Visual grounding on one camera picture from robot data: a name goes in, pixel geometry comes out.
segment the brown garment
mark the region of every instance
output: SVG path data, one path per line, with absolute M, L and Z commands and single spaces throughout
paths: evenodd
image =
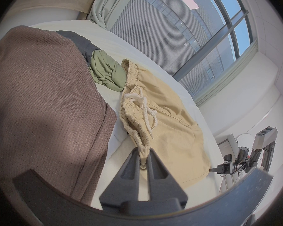
M 71 40 L 19 26 L 0 41 L 0 186 L 30 223 L 12 178 L 34 169 L 90 205 L 116 119 Z

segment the black cloth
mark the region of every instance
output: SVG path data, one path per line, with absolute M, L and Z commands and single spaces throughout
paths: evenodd
M 79 51 L 86 59 L 88 66 L 90 66 L 92 52 L 97 49 L 101 50 L 99 47 L 92 44 L 90 40 L 81 35 L 78 35 L 75 32 L 59 30 L 57 31 L 57 33 L 64 36 L 65 38 L 72 40 L 75 43 Z

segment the white bed sheet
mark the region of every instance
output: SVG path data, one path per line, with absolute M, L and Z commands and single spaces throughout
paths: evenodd
M 189 95 L 187 90 L 160 66 L 158 66 L 155 62 L 153 62 L 150 58 L 137 50 L 135 47 L 133 47 L 120 37 L 116 36 L 114 33 L 99 27 L 97 24 L 92 23 L 89 20 L 54 21 L 37 24 L 32 27 L 40 28 L 43 30 L 68 30 L 76 32 L 77 34 L 84 36 L 85 38 L 90 40 L 99 48 L 105 50 L 107 54 L 112 56 L 117 62 L 121 63 L 123 59 L 128 58 L 150 70 L 156 77 L 160 78 L 162 81 L 168 84 L 179 95 L 191 117 L 199 124 L 204 135 L 204 149 L 210 158 L 212 168 L 217 167 L 218 164 L 223 163 L 223 157 L 213 137 L 213 134 L 208 128 L 204 117 L 202 116 L 200 110 L 192 100 L 192 97 Z M 96 86 L 105 101 L 118 114 L 119 99 L 121 93 L 112 91 L 102 85 L 97 84 Z M 119 128 L 118 123 L 116 123 L 116 126 L 113 130 L 113 135 L 109 141 L 108 157 L 99 179 L 93 201 L 91 203 L 92 207 L 98 209 L 102 209 L 99 202 L 99 196 L 113 179 L 113 177 L 129 155 L 130 151 L 134 147 L 131 138 L 126 135 L 123 128 Z M 126 139 L 118 148 L 119 144 L 124 138 Z M 215 198 L 219 194 L 221 183 L 222 177 L 220 177 L 220 175 L 217 175 L 216 173 L 210 172 L 208 176 L 203 180 L 190 186 L 189 188 L 186 188 L 185 192 L 189 196 L 186 208 L 197 206 L 201 203 L 211 200 L 212 198 Z M 141 176 L 139 200 L 147 200 L 147 197 L 147 182 Z

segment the folded green cloth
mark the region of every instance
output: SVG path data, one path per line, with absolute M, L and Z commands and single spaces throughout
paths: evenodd
M 104 50 L 93 52 L 89 69 L 95 83 L 105 85 L 118 92 L 124 89 L 126 83 L 125 70 Z

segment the light green curtain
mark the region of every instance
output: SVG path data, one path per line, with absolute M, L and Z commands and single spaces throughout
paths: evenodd
M 130 0 L 94 0 L 88 19 L 110 30 Z

